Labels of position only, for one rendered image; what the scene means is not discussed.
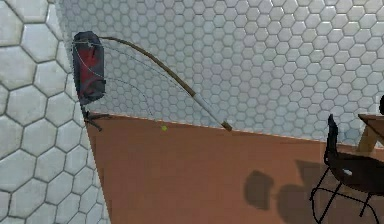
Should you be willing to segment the black chair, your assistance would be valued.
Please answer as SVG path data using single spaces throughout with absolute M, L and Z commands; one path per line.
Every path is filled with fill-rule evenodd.
M 309 197 L 312 215 L 315 222 L 317 224 L 322 224 L 322 221 L 335 197 L 341 196 L 363 204 L 359 213 L 360 217 L 364 215 L 365 209 L 369 208 L 374 216 L 375 224 L 380 224 L 380 220 L 374 208 L 369 204 L 369 200 L 372 196 L 384 197 L 384 162 L 372 157 L 339 152 L 337 149 L 339 130 L 332 114 L 329 115 L 327 124 L 328 135 L 326 150 L 323 156 L 323 162 L 327 166 L 327 169 L 321 176 L 318 184 L 311 190 Z M 322 181 L 328 172 L 331 172 L 335 179 L 339 181 L 339 184 L 334 190 L 321 187 Z M 347 186 L 351 189 L 366 193 L 367 197 L 365 200 L 360 200 L 355 197 L 339 193 L 342 186 Z M 331 197 L 319 218 L 316 217 L 314 200 L 318 190 L 331 193 Z

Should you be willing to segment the brown wooden table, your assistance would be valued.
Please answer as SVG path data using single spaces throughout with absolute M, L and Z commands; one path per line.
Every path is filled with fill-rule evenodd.
M 358 117 L 365 124 L 357 152 L 369 156 L 377 142 L 384 146 L 384 116 L 373 114 L 359 114 Z

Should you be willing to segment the dark blue red bag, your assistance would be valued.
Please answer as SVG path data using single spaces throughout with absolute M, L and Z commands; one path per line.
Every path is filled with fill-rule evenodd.
M 73 39 L 73 72 L 81 105 L 101 99 L 105 94 L 104 48 L 92 31 L 79 32 Z

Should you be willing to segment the brown fishing rod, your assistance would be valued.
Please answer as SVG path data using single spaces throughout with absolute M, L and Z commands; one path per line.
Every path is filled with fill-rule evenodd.
M 139 47 L 138 45 L 122 40 L 116 37 L 111 36 L 100 36 L 100 39 L 103 40 L 109 40 L 109 41 L 115 41 L 120 44 L 126 45 L 131 47 L 132 49 L 136 50 L 137 52 L 141 53 L 142 55 L 149 58 L 153 63 L 158 65 L 162 70 L 164 70 L 190 97 L 193 98 L 193 100 L 199 104 L 217 123 L 219 123 L 225 130 L 231 131 L 232 126 L 222 117 L 219 115 L 218 112 L 216 112 L 204 99 L 203 97 L 194 91 L 187 83 L 185 83 L 174 71 L 172 71 L 168 66 L 166 66 L 163 62 L 161 62 L 158 58 L 156 58 L 153 54 L 150 52 L 144 50 L 143 48 Z

